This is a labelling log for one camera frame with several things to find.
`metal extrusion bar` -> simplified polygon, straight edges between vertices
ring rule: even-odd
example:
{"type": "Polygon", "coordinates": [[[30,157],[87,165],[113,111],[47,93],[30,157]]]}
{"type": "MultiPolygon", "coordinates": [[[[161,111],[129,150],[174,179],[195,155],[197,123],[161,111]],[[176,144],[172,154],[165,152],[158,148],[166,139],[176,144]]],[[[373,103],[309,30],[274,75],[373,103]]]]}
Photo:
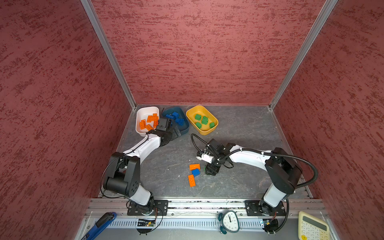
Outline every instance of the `metal extrusion bar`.
{"type": "Polygon", "coordinates": [[[99,18],[97,17],[96,11],[90,0],[80,0],[80,1],[83,4],[85,12],[87,13],[89,20],[91,21],[93,29],[95,30],[96,35],[99,38],[99,41],[105,51],[105,54],[107,55],[109,62],[111,63],[112,68],[115,71],[115,74],[125,93],[125,96],[127,97],[129,104],[131,105],[132,111],[134,111],[136,109],[136,102],[133,99],[133,95],[129,89],[127,81],[125,80],[123,72],[121,71],[119,63],[113,53],[113,50],[108,42],[107,36],[104,33],[104,30],[101,26],[99,18]]]}
{"type": "Polygon", "coordinates": [[[326,22],[327,18],[332,12],[333,7],[336,5],[338,0],[326,0],[322,9],[319,12],[319,15],[317,16],[315,22],[312,25],[312,28],[310,29],[307,37],[305,38],[303,45],[301,46],[299,52],[296,55],[296,58],[294,59],[291,68],[288,70],[284,80],[282,81],[279,89],[277,90],[275,96],[273,97],[270,108],[273,110],[281,98],[281,96],[284,93],[284,90],[287,88],[289,82],[291,81],[293,75],[299,68],[301,62],[303,61],[305,55],[307,54],[308,50],[311,48],[314,40],[316,39],[317,35],[319,34],[321,28],[324,26],[324,23],[326,22]]]}
{"type": "MultiPolygon", "coordinates": [[[[224,212],[228,209],[235,210],[239,218],[249,218],[244,201],[259,199],[157,198],[157,200],[169,201],[168,213],[164,218],[216,218],[218,212],[224,212]]],[[[126,204],[127,200],[124,199],[92,199],[85,217],[101,217],[105,212],[116,212],[118,218],[138,217],[127,216],[126,204]]],[[[289,218],[297,218],[299,211],[305,211],[320,219],[329,217],[321,199],[291,199],[289,218]]]]}

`toy brick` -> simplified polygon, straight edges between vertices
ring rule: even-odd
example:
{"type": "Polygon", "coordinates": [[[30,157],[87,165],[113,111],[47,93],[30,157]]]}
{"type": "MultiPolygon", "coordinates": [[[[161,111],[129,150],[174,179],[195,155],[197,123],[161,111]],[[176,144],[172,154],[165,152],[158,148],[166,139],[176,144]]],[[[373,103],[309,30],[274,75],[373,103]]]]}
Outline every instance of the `toy brick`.
{"type": "Polygon", "coordinates": [[[153,120],[153,128],[156,128],[159,124],[159,121],[158,120],[153,120]]]}
{"type": "Polygon", "coordinates": [[[189,165],[189,170],[190,171],[195,170],[195,169],[200,169],[200,163],[198,163],[198,164],[190,164],[189,165]]]}
{"type": "Polygon", "coordinates": [[[169,114],[167,114],[167,115],[166,115],[166,118],[175,119],[175,117],[174,117],[174,116],[172,116],[172,115],[169,115],[169,114]]]}
{"type": "Polygon", "coordinates": [[[183,125],[184,123],[184,118],[176,118],[175,122],[177,122],[179,125],[183,125]]]}
{"type": "Polygon", "coordinates": [[[195,177],[193,175],[188,175],[188,181],[190,187],[196,186],[195,177]]]}
{"type": "Polygon", "coordinates": [[[203,117],[203,120],[201,120],[201,123],[204,125],[208,124],[208,118],[206,116],[203,117]]]}
{"type": "Polygon", "coordinates": [[[200,175],[200,171],[198,169],[192,170],[192,174],[194,177],[197,177],[200,175]]]}
{"type": "Polygon", "coordinates": [[[178,118],[179,117],[179,114],[177,112],[173,112],[172,113],[172,116],[174,116],[175,118],[178,118]]]}
{"type": "Polygon", "coordinates": [[[196,124],[196,126],[200,129],[203,125],[201,125],[201,123],[199,123],[199,122],[197,122],[197,123],[195,123],[196,124]]]}
{"type": "Polygon", "coordinates": [[[147,125],[146,128],[147,128],[148,131],[153,129],[153,127],[151,125],[149,125],[149,124],[147,125]]]}
{"type": "Polygon", "coordinates": [[[145,120],[141,120],[139,122],[140,129],[143,130],[145,128],[145,120]]]}

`black cable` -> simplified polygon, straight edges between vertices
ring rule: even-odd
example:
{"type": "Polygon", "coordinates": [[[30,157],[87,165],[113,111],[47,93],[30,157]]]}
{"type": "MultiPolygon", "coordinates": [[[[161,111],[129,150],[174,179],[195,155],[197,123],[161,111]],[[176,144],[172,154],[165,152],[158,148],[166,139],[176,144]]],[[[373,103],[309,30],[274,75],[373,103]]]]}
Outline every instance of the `black cable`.
{"type": "Polygon", "coordinates": [[[110,164],[113,162],[113,161],[115,161],[116,159],[118,159],[118,158],[121,158],[121,157],[124,157],[125,155],[128,155],[128,154],[130,154],[130,153],[132,153],[132,152],[134,152],[138,147],[140,147],[141,145],[143,145],[143,143],[145,143],[147,140],[149,139],[149,135],[147,134],[147,139],[144,141],[144,142],[142,142],[140,145],[138,145],[135,149],[133,149],[132,151],[130,151],[130,152],[128,152],[128,153],[125,153],[123,156],[119,156],[119,157],[116,157],[116,158],[114,158],[108,165],[107,165],[107,167],[104,169],[104,172],[103,172],[103,174],[101,175],[101,185],[100,185],[100,192],[101,192],[101,195],[102,196],[104,196],[104,197],[106,197],[106,198],[119,198],[119,197],[125,197],[125,196],[118,196],[118,197],[108,197],[108,196],[106,196],[104,193],[105,193],[105,190],[104,190],[104,192],[103,192],[103,177],[104,177],[104,174],[105,174],[105,171],[107,171],[107,168],[110,166],[110,164]]]}
{"type": "Polygon", "coordinates": [[[298,184],[298,185],[296,186],[296,188],[304,187],[304,186],[310,185],[311,183],[313,183],[314,181],[316,181],[317,177],[319,176],[319,173],[318,173],[316,167],[315,167],[312,163],[308,162],[307,160],[305,160],[305,159],[303,159],[303,158],[301,158],[301,157],[296,157],[296,156],[288,155],[288,154],[279,154],[279,153],[272,153],[272,152],[262,152],[262,151],[254,150],[254,149],[250,149],[250,148],[242,148],[242,149],[236,149],[236,150],[230,152],[229,154],[227,154],[227,155],[224,157],[224,159],[227,158],[227,157],[229,157],[229,156],[231,156],[232,154],[237,153],[237,152],[240,152],[240,151],[255,152],[255,153],[258,153],[258,154],[261,154],[261,155],[271,156],[271,157],[290,157],[290,158],[294,158],[294,159],[300,160],[300,161],[302,161],[303,163],[307,164],[307,165],[310,166],[310,167],[312,168],[312,170],[313,170],[313,177],[312,177],[310,180],[308,180],[308,181],[306,181],[306,182],[304,182],[304,183],[298,184]]]}
{"type": "Polygon", "coordinates": [[[192,133],[192,134],[191,134],[191,140],[192,140],[193,146],[195,146],[195,148],[196,148],[199,152],[204,153],[204,154],[208,154],[208,155],[210,155],[210,156],[214,156],[214,154],[212,154],[209,150],[201,150],[200,148],[198,148],[198,147],[196,146],[196,143],[195,143],[195,140],[193,139],[193,137],[196,137],[198,140],[202,141],[206,146],[208,145],[208,143],[205,142],[205,141],[204,141],[202,138],[200,138],[198,135],[192,133]]]}
{"type": "Polygon", "coordinates": [[[284,218],[284,221],[281,223],[281,225],[276,229],[276,231],[272,231],[272,232],[268,232],[268,233],[275,233],[275,232],[278,232],[280,229],[283,228],[285,222],[287,221],[288,219],[288,214],[289,214],[289,201],[288,201],[288,198],[286,199],[286,202],[287,202],[287,208],[285,209],[286,210],[286,214],[285,214],[285,218],[284,218]]]}
{"type": "Polygon", "coordinates": [[[161,209],[159,209],[159,210],[160,210],[160,212],[161,212],[161,221],[160,221],[160,223],[159,223],[154,229],[152,229],[152,230],[149,231],[148,233],[154,231],[158,226],[160,226],[161,222],[163,221],[163,217],[164,217],[163,210],[161,210],[161,209]]]}
{"type": "Polygon", "coordinates": [[[195,148],[199,151],[199,152],[204,152],[203,150],[201,150],[200,148],[198,148],[195,144],[195,140],[193,139],[193,137],[197,137],[198,140],[202,141],[206,146],[208,145],[207,142],[205,142],[202,138],[200,138],[198,135],[192,133],[191,134],[191,140],[192,140],[192,143],[193,145],[195,146],[195,148]]]}

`green lego brick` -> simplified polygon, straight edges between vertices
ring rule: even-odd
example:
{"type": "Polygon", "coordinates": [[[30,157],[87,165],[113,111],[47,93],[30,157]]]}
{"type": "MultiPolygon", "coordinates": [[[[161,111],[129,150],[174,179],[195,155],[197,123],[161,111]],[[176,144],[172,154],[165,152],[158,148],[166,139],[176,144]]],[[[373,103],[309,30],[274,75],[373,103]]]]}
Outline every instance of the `green lego brick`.
{"type": "Polygon", "coordinates": [[[203,120],[201,120],[201,123],[204,125],[208,124],[208,118],[206,116],[203,117],[203,120]]]}
{"type": "Polygon", "coordinates": [[[199,123],[199,122],[197,122],[197,123],[195,123],[195,124],[196,124],[196,126],[197,126],[199,129],[202,127],[201,123],[199,123]]]}

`gray table surface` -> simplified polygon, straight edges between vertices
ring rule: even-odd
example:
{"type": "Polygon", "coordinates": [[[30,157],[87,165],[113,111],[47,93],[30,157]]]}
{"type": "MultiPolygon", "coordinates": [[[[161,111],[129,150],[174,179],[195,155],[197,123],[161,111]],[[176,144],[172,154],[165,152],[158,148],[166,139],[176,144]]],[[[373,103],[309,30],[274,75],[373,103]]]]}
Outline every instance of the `gray table surface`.
{"type": "MultiPolygon", "coordinates": [[[[139,105],[137,109],[149,105],[139,105]]],[[[173,106],[158,105],[163,108],[173,106]]],[[[179,106],[186,112],[193,105],[179,106]]],[[[282,147],[282,141],[267,107],[248,106],[205,106],[218,120],[216,130],[206,136],[200,135],[190,125],[189,132],[171,141],[166,146],[154,150],[141,164],[140,179],[142,186],[153,192],[155,197],[199,197],[199,198],[261,198],[271,184],[266,171],[259,168],[235,163],[234,168],[221,167],[216,176],[205,175],[206,163],[196,159],[190,135],[198,134],[206,142],[214,138],[222,144],[236,143],[242,147],[258,150],[273,150],[282,147]],[[190,187],[189,164],[200,163],[202,173],[195,187],[190,187]]],[[[136,114],[127,126],[128,136],[122,140],[119,149],[125,151],[137,144],[143,137],[135,131],[136,114]]],[[[290,198],[308,198],[304,188],[296,190],[290,198]]]]}

